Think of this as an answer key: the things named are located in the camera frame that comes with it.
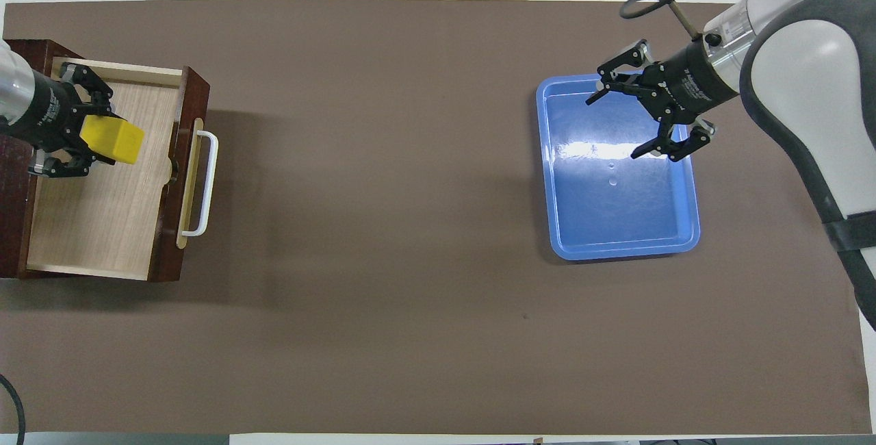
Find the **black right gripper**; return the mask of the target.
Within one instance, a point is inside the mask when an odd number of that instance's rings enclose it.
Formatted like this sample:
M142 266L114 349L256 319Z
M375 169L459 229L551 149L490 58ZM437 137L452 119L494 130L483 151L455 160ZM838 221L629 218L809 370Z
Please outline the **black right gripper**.
M738 96L714 70L700 40L653 64L648 41L639 39L598 66L597 74L600 83L586 105L618 92L641 97L645 111L660 119L657 136L633 149L632 159L655 154L679 162L688 157L708 145L716 133L710 121L697 117ZM672 139L676 125L691 124L687 139Z

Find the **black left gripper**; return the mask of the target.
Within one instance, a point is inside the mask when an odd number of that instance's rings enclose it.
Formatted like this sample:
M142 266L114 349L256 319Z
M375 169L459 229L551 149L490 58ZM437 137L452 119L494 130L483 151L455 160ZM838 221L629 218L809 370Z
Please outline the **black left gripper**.
M88 115L116 117L113 90L93 68L62 62L60 80L37 71L2 71L1 133L32 145L27 172L47 179L87 177L97 162L116 161L79 149L70 118Z

